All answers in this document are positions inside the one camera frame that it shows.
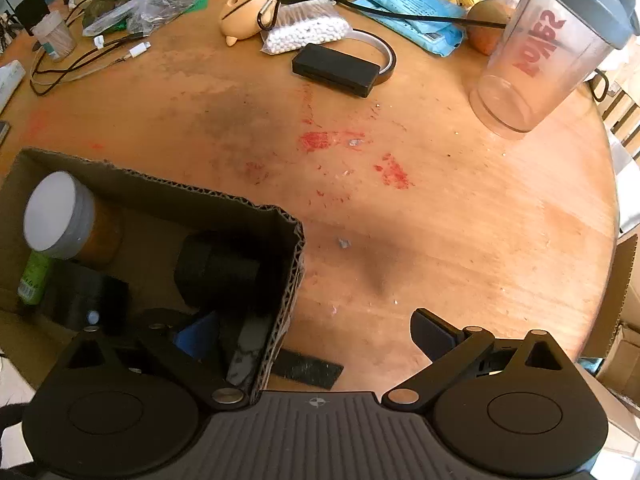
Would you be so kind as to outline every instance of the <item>round table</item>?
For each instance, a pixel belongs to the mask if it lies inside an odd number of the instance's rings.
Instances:
[[[24,82],[2,115],[12,130],[0,171],[33,145],[282,206],[307,238],[284,345],[343,364],[336,390],[381,394],[429,363],[409,335],[418,307],[498,337],[546,329],[575,358],[617,230],[609,145],[586,89],[505,140],[469,107],[487,58],[466,44],[439,58],[339,8],[398,55],[362,99],[293,74],[294,53],[261,53],[259,36],[226,46],[223,1],[45,97]],[[32,44],[21,34],[2,61],[28,69]]]

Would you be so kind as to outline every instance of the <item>crosshair logo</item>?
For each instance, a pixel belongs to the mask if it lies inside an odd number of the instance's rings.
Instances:
[[[322,399],[321,397],[314,397],[308,403],[311,404],[314,408],[319,408],[320,406],[324,406],[327,401]]]

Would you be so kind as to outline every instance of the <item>transparent plastic cup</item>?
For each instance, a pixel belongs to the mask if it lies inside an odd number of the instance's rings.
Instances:
[[[558,0],[520,0],[471,107],[495,133],[521,139],[612,50]]]

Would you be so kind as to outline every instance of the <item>ribbed gray panel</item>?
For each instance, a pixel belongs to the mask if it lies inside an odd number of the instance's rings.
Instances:
[[[47,474],[44,478],[60,477]],[[265,392],[247,410],[213,416],[187,453],[141,478],[495,480],[500,477],[462,462],[440,444],[421,416],[387,410],[371,393]],[[570,478],[591,477],[577,474],[563,480]]]

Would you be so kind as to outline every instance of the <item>barcode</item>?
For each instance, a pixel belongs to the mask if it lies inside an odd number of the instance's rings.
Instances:
[[[31,301],[36,295],[36,289],[31,285],[27,285],[25,282],[20,282],[18,285],[18,296],[23,298],[24,301]]]

